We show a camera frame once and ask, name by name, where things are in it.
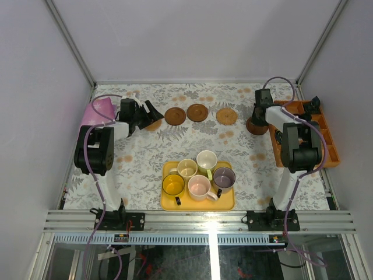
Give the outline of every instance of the white wall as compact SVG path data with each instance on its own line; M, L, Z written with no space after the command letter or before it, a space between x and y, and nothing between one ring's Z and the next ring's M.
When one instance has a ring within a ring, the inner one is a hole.
M26 276L90 88L41 0L0 1L0 271Z
M352 211L373 270L373 2L350 1L302 84L318 95L342 159L330 169L337 199Z
M98 81L295 79L339 0L55 0Z

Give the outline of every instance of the purple mug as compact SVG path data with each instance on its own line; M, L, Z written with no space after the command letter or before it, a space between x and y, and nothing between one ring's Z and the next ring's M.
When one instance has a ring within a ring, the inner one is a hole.
M216 190L216 195L220 198L221 194L225 194L233 188L235 182L235 174L228 167L220 167L215 170L212 180L212 186Z

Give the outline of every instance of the white mug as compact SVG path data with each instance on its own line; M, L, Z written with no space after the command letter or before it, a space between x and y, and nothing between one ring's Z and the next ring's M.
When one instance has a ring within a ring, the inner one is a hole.
M216 155L210 150L203 150L197 156L198 170L204 175L207 175L209 180L212 180L212 171L217 164Z
M193 200L217 200L216 194L211 192L211 183L203 175L195 175L188 182L188 190Z

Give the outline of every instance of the dark brown coaster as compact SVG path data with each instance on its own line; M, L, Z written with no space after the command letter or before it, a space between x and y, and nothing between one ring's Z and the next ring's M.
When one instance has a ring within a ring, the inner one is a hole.
M222 108L216 113L216 119L224 125L232 125L237 121L237 113L231 108Z
M186 114L191 121L199 123L207 118L209 110L202 104L193 104L189 106Z
M251 123L251 117L246 122L246 129L254 135L263 135L267 132L268 126L266 127L259 127Z
M166 123L171 125L181 125L186 117L187 115L185 114L185 111L179 107L170 108L164 114Z

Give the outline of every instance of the mug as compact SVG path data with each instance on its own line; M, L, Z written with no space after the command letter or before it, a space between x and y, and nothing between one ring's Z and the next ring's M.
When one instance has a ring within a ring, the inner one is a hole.
M209 180L212 180L212 171L217 164L216 155L210 150L203 150L197 156L198 170L204 175L207 175Z
M197 174L197 164L192 159L183 159L177 165L177 168L171 168L170 173L178 173L187 183L190 178Z
M216 194L211 192L211 183L203 175L193 176L188 183L188 190L191 198L197 201L205 200L217 200Z
M181 205L180 196L184 191L184 179L178 174L167 175L162 182L162 189L168 197L175 199L177 205Z
M221 194L229 192L233 188L235 182L235 174L233 170L228 167L219 167L215 170L212 186L216 190L217 197L220 198Z

